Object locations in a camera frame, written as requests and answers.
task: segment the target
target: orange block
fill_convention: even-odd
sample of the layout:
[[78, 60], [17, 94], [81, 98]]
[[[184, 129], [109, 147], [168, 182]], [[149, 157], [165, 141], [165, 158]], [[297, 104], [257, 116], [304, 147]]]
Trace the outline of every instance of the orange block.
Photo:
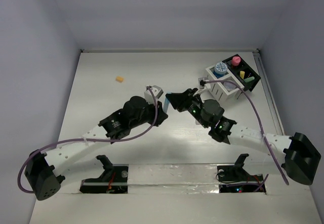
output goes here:
[[123, 82], [123, 81], [124, 81], [124, 78], [121, 77], [121, 76], [117, 76], [117, 77], [116, 77], [116, 81], [118, 81], [118, 82]]

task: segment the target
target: black robot arm segment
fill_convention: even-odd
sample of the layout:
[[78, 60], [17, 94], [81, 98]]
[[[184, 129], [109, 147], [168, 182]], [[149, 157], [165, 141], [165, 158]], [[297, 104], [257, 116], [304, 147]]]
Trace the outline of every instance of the black robot arm segment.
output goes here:
[[[168, 115], [163, 111], [162, 103], [157, 102], [158, 115], [154, 126], [159, 126]], [[122, 109], [109, 115], [99, 122], [106, 131], [106, 136], [111, 139], [122, 139], [128, 136], [132, 128], [144, 123], [152, 124], [155, 117], [155, 106], [148, 104], [140, 96], [133, 96], [124, 104]]]
[[175, 110], [188, 111], [204, 128], [215, 126], [222, 118], [224, 109], [216, 100], [202, 102], [200, 95], [195, 95], [196, 91], [196, 88], [189, 88], [183, 93], [166, 94], [166, 98]]

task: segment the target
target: white enclosure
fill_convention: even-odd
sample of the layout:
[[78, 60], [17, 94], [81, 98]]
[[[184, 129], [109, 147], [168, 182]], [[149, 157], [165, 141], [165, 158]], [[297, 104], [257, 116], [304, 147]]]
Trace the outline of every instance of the white enclosure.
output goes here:
[[[261, 49], [287, 134], [306, 134], [324, 153], [322, 4], [0, 0], [0, 223], [29, 222], [34, 197], [16, 175], [31, 151], [58, 139], [81, 50]], [[311, 188], [322, 218], [323, 166]]]

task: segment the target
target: black mount bracket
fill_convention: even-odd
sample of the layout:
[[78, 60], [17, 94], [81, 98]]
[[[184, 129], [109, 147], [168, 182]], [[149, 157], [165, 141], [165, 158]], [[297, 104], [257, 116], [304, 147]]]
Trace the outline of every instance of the black mount bracket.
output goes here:
[[98, 178], [82, 181], [80, 192], [84, 194], [127, 193], [128, 166], [114, 166], [106, 155], [96, 157], [103, 165], [103, 173]]
[[[253, 176], [248, 174], [244, 169], [244, 161], [249, 155], [247, 153], [240, 154], [234, 165], [218, 165], [219, 182], [247, 182], [252, 181]], [[263, 176], [258, 176], [258, 180], [263, 181]]]
[[311, 185], [321, 155], [304, 134], [296, 132], [290, 139], [292, 142], [289, 148], [283, 151], [286, 156], [285, 163], [281, 167], [292, 180], [303, 185]]
[[37, 153], [27, 164], [25, 176], [34, 191], [37, 200], [46, 200], [56, 194], [64, 176], [55, 176], [54, 166], [49, 166], [45, 160], [46, 154]]

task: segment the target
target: purple cable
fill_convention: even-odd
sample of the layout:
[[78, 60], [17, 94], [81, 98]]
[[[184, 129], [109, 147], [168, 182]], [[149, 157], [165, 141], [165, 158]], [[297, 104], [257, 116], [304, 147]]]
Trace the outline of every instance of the purple cable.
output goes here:
[[214, 82], [224, 82], [224, 81], [229, 82], [229, 83], [235, 85], [245, 95], [245, 97], [247, 97], [247, 99], [249, 100], [249, 102], [250, 102], [250, 104], [251, 104], [251, 106], [252, 106], [252, 108], [254, 110], [254, 113], [257, 116], [257, 119], [258, 119], [258, 122], [259, 122], [259, 126], [260, 126], [261, 134], [264, 136], [264, 143], [267, 146], [267, 148], [268, 148], [268, 150], [269, 150], [269, 152], [271, 154], [271, 157], [272, 157], [275, 165], [277, 166], [277, 168], [278, 168], [278, 170], [279, 170], [279, 172], [280, 172], [280, 174], [282, 176], [283, 181], [285, 181], [286, 185], [289, 185], [288, 179], [285, 176], [285, 173], [283, 172], [283, 170], [281, 169], [281, 167], [280, 167], [280, 165], [279, 165], [279, 163], [278, 163], [278, 161], [277, 161], [277, 159], [276, 159], [276, 157], [274, 155], [274, 152], [273, 152], [273, 150], [272, 150], [272, 148], [271, 148], [271, 146], [269, 144], [269, 141], [268, 141], [267, 137], [265, 137], [265, 133], [264, 133], [263, 125], [261, 123], [260, 116], [259, 116], [258, 111], [257, 111], [255, 105], [253, 104], [251, 98], [249, 97], [249, 95], [246, 92], [244, 92], [244, 90], [242, 88], [240, 88], [240, 86], [236, 82], [234, 82], [232, 80], [229, 80], [229, 79], [225, 79], [225, 80], [210, 80], [210, 81], [205, 81], [205, 82], [206, 83], [214, 83]]
[[[149, 128], [147, 128], [145, 131], [143, 131], [142, 133], [138, 134], [137, 136], [134, 136], [134, 137], [130, 137], [130, 138], [127, 138], [127, 139], [120, 139], [120, 140], [110, 140], [110, 139], [93, 139], [93, 138], [86, 138], [86, 141], [88, 142], [127, 142], [127, 141], [131, 141], [131, 140], [134, 140], [138, 137], [141, 137], [142, 135], [148, 133], [152, 128], [153, 126], [155, 125], [156, 123], [156, 120], [157, 120], [157, 115], [158, 115], [158, 111], [157, 111], [157, 101], [156, 101], [156, 98], [154, 96], [154, 93], [153, 91], [151, 90], [151, 88], [149, 86], [146, 87], [149, 92], [151, 93], [152, 97], [153, 97], [153, 101], [154, 101], [154, 106], [155, 106], [155, 116], [154, 116], [154, 120], [153, 120], [153, 123], [149, 126]], [[68, 139], [68, 140], [63, 140], [63, 141], [59, 141], [59, 142], [55, 142], [55, 143], [51, 143], [51, 144], [48, 144], [36, 151], [34, 151], [28, 158], [27, 160], [24, 162], [24, 164], [21, 166], [20, 170], [19, 170], [19, 173], [18, 173], [18, 177], [17, 177], [17, 184], [18, 184], [18, 187], [21, 191], [25, 192], [25, 193], [29, 193], [29, 194], [32, 194], [34, 193], [33, 191], [31, 190], [27, 190], [25, 189], [24, 187], [22, 187], [21, 185], [21, 175], [24, 171], [24, 168], [27, 166], [28, 162], [38, 153], [40, 153], [41, 151], [47, 149], [47, 148], [51, 148], [51, 147], [56, 147], [57, 145], [59, 144], [63, 144], [63, 143], [69, 143], [69, 142], [83, 142], [85, 139], [84, 138], [75, 138], [75, 139]]]

